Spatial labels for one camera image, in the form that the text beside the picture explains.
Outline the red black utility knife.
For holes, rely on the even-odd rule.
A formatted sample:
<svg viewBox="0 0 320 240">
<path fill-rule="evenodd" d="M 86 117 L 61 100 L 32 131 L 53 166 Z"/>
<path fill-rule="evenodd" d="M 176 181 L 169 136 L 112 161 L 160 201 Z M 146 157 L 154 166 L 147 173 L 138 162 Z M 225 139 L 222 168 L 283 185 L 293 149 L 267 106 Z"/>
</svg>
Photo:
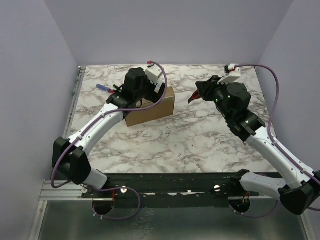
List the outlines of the red black utility knife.
<svg viewBox="0 0 320 240">
<path fill-rule="evenodd" d="M 191 100 L 194 101 L 194 100 L 197 100 L 197 99 L 199 99 L 199 98 L 200 98 L 199 91 L 196 90 L 196 91 L 192 94 Z"/>
</svg>

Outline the brown cardboard express box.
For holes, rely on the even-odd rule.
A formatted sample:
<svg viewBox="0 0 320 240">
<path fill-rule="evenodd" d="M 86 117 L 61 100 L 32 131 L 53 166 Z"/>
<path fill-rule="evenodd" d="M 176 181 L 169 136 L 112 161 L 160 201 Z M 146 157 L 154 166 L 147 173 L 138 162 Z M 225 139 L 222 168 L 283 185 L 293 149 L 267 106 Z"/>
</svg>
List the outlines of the brown cardboard express box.
<svg viewBox="0 0 320 240">
<path fill-rule="evenodd" d="M 176 95 L 173 88 L 168 87 L 163 100 L 156 106 L 142 111 L 133 111 L 125 118 L 126 125 L 135 125 L 158 120 L 174 114 Z"/>
</svg>

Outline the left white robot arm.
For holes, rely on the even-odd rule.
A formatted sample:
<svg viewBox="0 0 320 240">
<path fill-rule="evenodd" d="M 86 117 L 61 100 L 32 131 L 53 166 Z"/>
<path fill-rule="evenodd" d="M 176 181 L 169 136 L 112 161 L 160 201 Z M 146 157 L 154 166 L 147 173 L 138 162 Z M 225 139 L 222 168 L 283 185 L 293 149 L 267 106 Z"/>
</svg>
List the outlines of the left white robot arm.
<svg viewBox="0 0 320 240">
<path fill-rule="evenodd" d="M 168 83 L 161 83 L 159 79 L 165 76 L 164 69 L 154 64 L 149 64 L 146 69 L 129 69 L 124 83 L 114 88 L 92 120 L 70 137 L 57 138 L 53 144 L 51 186 L 58 188 L 55 177 L 56 173 L 61 173 L 68 183 L 90 186 L 97 196 L 106 197 L 111 190 L 108 177 L 91 166 L 88 156 L 101 138 L 129 113 L 143 110 L 143 107 L 137 107 L 137 103 L 145 99 L 156 106 L 161 102 Z"/>
</svg>

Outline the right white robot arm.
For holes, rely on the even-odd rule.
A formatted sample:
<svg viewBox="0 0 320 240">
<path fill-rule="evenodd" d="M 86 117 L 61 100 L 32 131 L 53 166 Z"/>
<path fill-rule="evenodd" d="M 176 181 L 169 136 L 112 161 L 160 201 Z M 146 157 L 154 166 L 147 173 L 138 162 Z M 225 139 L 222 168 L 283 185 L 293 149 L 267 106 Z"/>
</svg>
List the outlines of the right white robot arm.
<svg viewBox="0 0 320 240">
<path fill-rule="evenodd" d="M 188 102 L 214 102 L 230 131 L 258 151 L 281 175 L 276 179 L 242 170 L 230 182 L 230 191 L 236 196 L 256 192 L 271 197 L 292 214 L 301 215 L 320 196 L 320 173 L 288 151 L 265 122 L 249 110 L 251 94 L 243 83 L 221 84 L 220 80 L 214 75 L 207 81 L 197 81 Z"/>
</svg>

